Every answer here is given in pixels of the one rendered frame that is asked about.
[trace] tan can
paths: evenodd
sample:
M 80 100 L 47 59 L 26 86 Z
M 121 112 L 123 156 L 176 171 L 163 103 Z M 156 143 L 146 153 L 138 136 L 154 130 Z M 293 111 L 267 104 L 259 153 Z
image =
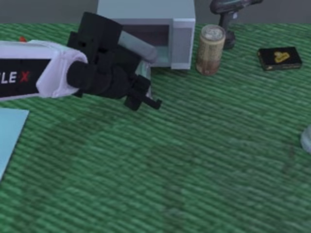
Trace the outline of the tan can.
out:
M 222 27 L 209 24 L 202 28 L 196 59 L 199 73 L 212 75 L 218 71 L 224 44 L 225 31 Z

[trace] blue paper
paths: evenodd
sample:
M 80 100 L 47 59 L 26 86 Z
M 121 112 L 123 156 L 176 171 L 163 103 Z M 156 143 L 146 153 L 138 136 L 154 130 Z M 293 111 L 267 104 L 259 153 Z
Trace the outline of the blue paper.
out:
M 28 114 L 27 110 L 0 108 L 0 181 Z

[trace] green fabric surface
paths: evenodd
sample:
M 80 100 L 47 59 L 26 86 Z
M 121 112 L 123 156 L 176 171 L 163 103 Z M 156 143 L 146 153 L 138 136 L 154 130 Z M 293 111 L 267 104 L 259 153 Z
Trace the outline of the green fabric surface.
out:
M 65 44 L 76 29 L 1 24 L 0 40 Z M 310 233 L 299 135 L 311 123 L 311 25 L 233 29 L 216 75 L 152 70 L 159 111 L 91 96 L 0 102 L 30 110 L 0 184 L 0 232 Z M 303 67 L 262 71 L 257 49 L 281 46 Z

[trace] gray plastic box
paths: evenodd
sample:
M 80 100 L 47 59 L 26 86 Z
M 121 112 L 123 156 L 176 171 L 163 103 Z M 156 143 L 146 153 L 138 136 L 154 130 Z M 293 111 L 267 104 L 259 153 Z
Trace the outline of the gray plastic box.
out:
M 99 0 L 97 14 L 156 46 L 158 59 L 153 67 L 190 69 L 194 0 Z

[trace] red letter x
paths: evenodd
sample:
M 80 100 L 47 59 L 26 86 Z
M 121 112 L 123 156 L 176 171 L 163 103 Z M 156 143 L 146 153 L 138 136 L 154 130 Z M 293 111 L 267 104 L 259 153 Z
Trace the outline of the red letter x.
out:
M 22 71 L 21 72 L 21 79 L 20 79 L 20 83 L 22 82 L 28 82 L 28 75 L 29 75 L 29 71 Z

